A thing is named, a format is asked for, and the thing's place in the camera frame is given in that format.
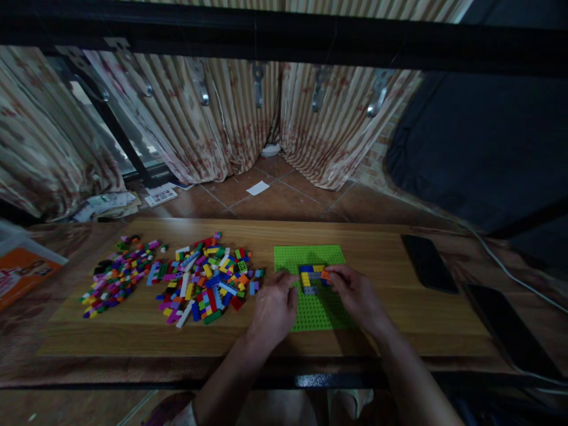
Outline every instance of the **tiled floor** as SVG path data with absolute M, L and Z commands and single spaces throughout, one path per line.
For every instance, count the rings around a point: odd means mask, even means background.
M 261 180 L 270 188 L 257 196 L 250 195 L 247 189 Z M 129 220 L 142 216 L 328 221 L 457 230 L 443 218 L 352 181 L 339 191 L 318 188 L 280 156 L 260 159 L 247 173 L 224 182 L 204 183 L 177 192 L 178 198 L 154 208 L 146 206 Z
M 257 196 L 249 195 L 246 190 L 261 180 L 270 188 Z M 129 186 L 144 195 L 139 183 Z M 445 219 L 351 181 L 337 192 L 317 188 L 281 157 L 259 160 L 247 173 L 229 177 L 225 182 L 195 185 L 188 191 L 178 189 L 177 193 L 178 198 L 157 207 L 144 204 L 146 208 L 128 220 L 140 216 L 329 221 L 457 230 Z M 2 391 L 0 411 L 5 413 L 2 424 L 6 425 L 134 426 L 170 393 L 152 393 L 126 422 L 121 421 L 148 395 L 147 391 Z

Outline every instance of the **box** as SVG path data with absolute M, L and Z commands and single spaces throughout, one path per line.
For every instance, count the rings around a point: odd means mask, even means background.
M 0 221 L 0 311 L 65 263 L 67 259 L 33 241 L 25 229 Z

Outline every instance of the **tiled wall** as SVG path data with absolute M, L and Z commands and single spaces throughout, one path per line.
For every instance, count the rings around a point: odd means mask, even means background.
M 433 205 L 432 203 L 427 203 L 416 196 L 409 194 L 398 188 L 392 180 L 390 180 L 385 166 L 385 157 L 387 149 L 391 143 L 391 138 L 394 136 L 396 126 L 398 125 L 401 116 L 404 114 L 406 107 L 410 103 L 414 93 L 420 87 L 422 83 L 422 77 L 415 79 L 404 93 L 404 99 L 399 104 L 395 112 L 390 116 L 388 123 L 385 125 L 383 131 L 381 132 L 379 138 L 371 147 L 357 171 L 353 175 L 353 179 L 361 183 L 362 185 L 368 186 L 376 191 L 392 195 L 409 204 L 415 205 L 424 209 L 426 211 L 432 212 L 442 217 L 451 218 L 456 220 L 453 215 L 450 215 L 445 210 L 440 207 Z

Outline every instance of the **striped curtain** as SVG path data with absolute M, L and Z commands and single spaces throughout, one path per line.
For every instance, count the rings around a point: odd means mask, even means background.
M 175 3 L 399 20 L 459 22 L 473 0 L 195 0 Z M 254 100 L 251 64 L 233 59 L 200 59 L 205 66 L 209 106 L 197 103 L 188 58 L 136 54 L 154 89 L 140 96 L 125 77 L 137 79 L 114 53 L 85 52 L 111 94 L 154 144 L 182 181 L 223 181 L 249 170 L 267 142 L 282 145 L 287 162 L 314 185 L 339 189 L 353 174 L 418 72 L 397 70 L 379 114 L 366 109 L 374 70 L 336 66 L 324 85 L 319 113 L 311 111 L 315 68 L 303 63 L 268 63 L 262 80 L 262 109 Z
M 116 161 L 39 49 L 0 46 L 0 197 L 51 221 L 123 191 Z

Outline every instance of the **smartphone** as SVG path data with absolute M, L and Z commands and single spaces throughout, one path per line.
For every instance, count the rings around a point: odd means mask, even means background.
M 477 313 L 509 362 L 525 373 L 564 380 L 562 373 L 503 293 L 474 284 L 467 284 L 465 288 Z
M 432 240 L 415 235 L 401 235 L 401 239 L 423 286 L 446 293 L 459 293 Z

